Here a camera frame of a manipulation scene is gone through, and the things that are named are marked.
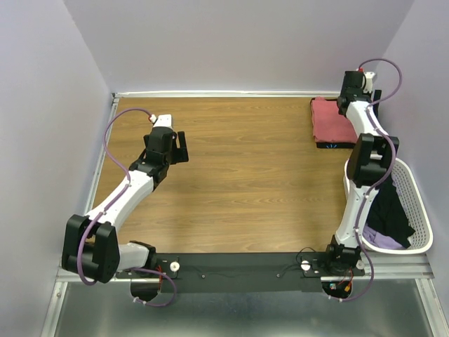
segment light purple wall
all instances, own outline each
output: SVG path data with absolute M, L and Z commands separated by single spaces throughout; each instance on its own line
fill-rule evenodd
M 62 0 L 0 13 L 0 336 L 40 336 L 111 98 Z
M 412 0 L 65 0 L 109 87 L 338 91 Z
M 403 70 L 402 89 L 380 110 L 388 132 L 398 136 L 398 156 L 411 167 L 434 230 L 428 256 L 449 317 L 449 1 L 416 0 L 385 53 Z M 379 66 L 376 86 L 385 93 L 396 73 Z

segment laundry basket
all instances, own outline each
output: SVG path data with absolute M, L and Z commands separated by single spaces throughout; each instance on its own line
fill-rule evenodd
M 347 164 L 348 162 L 344 165 L 343 177 L 346 198 L 349 194 L 349 179 L 346 177 Z M 434 234 L 432 233 L 426 209 L 422 203 L 420 191 L 418 191 L 412 171 L 406 163 L 399 158 L 396 158 L 391 176 L 396 183 L 396 190 L 407 215 L 408 224 L 415 230 L 414 235 L 410 238 L 411 246 L 407 249 L 395 250 L 373 246 L 370 242 L 366 241 L 364 237 L 362 238 L 362 242 L 367 249 L 378 251 L 380 253 L 398 255 L 424 253 L 432 245 Z

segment pink towel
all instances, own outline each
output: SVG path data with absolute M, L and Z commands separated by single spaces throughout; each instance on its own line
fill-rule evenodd
M 357 143 L 351 122 L 338 114 L 335 101 L 317 97 L 311 102 L 311 120 L 316 143 Z

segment wooden floor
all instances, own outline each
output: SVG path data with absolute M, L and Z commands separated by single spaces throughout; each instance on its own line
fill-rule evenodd
M 324 249 L 345 205 L 343 166 L 349 150 L 318 150 L 309 98 L 122 98 L 119 109 L 172 114 L 185 131 L 190 161 L 128 218 L 119 241 L 159 252 Z M 109 148 L 126 166 L 143 150 L 150 124 L 141 112 L 114 125 Z M 123 179 L 103 166 L 95 205 Z

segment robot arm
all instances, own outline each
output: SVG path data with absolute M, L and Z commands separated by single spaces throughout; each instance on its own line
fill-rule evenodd
M 370 92 L 363 87 L 366 81 L 372 88 L 373 77 L 373 73 L 364 75 L 358 70 L 345 72 L 337 99 L 339 113 L 350 120 L 358 136 L 345 172 L 349 179 L 347 205 L 342 222 L 327 249 L 329 261 L 344 267 L 354 267 L 360 258 L 358 243 L 362 242 L 371 204 L 379 192 L 371 187 L 384 176 L 392 161 L 391 148 L 383 136 L 388 133 L 380 126 L 373 112 Z M 397 151 L 398 138 L 390 139 Z
M 91 231 L 94 242 L 86 242 L 82 253 L 85 276 L 102 283 L 108 282 L 119 270 L 132 267 L 153 269 L 156 249 L 142 242 L 120 244 L 117 232 L 134 208 L 166 177 L 171 164 L 189 161 L 184 132 L 173 131 L 172 117 L 161 115 L 154 123 L 149 135 L 144 136 L 145 149 L 129 168 L 128 178 L 97 207 L 84 216 L 73 215 L 67 222 L 62 268 L 77 273 L 76 261 L 81 237 L 88 224 L 96 217 Z M 123 188 L 126 191 L 104 212 L 105 206 L 116 198 Z

